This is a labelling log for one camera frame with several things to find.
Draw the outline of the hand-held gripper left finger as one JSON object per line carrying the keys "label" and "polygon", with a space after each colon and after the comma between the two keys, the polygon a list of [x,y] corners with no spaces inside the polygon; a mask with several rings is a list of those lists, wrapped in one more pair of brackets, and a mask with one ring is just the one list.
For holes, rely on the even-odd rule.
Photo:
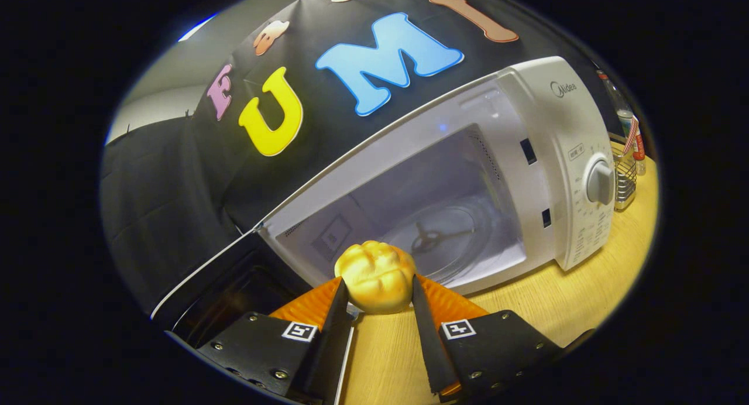
{"label": "hand-held gripper left finger", "polygon": [[244,383],[289,401],[337,404],[352,322],[342,277],[270,315],[249,312],[198,352]]}

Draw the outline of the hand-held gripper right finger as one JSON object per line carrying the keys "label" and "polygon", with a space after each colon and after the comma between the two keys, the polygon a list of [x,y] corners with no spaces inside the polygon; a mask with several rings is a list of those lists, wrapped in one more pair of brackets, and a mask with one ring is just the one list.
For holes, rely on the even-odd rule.
{"label": "hand-held gripper right finger", "polygon": [[419,274],[412,304],[429,386],[439,397],[489,396],[565,353],[516,312],[485,311]]}

